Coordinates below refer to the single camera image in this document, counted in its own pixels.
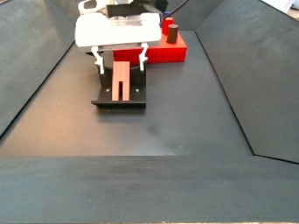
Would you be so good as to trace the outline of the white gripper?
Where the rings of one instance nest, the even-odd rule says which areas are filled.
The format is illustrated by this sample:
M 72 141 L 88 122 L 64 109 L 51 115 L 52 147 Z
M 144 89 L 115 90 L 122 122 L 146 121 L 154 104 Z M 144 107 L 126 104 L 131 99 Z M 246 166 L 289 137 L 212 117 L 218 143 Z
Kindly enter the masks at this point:
M 99 74 L 104 74 L 104 60 L 100 50 L 112 50 L 130 45 L 142 46 L 139 54 L 140 72 L 146 70 L 148 45 L 162 39 L 160 22 L 167 0 L 95 0 L 96 6 L 87 8 L 91 0 L 79 2 L 79 18 L 75 27 L 78 47 L 88 49 L 96 58 Z

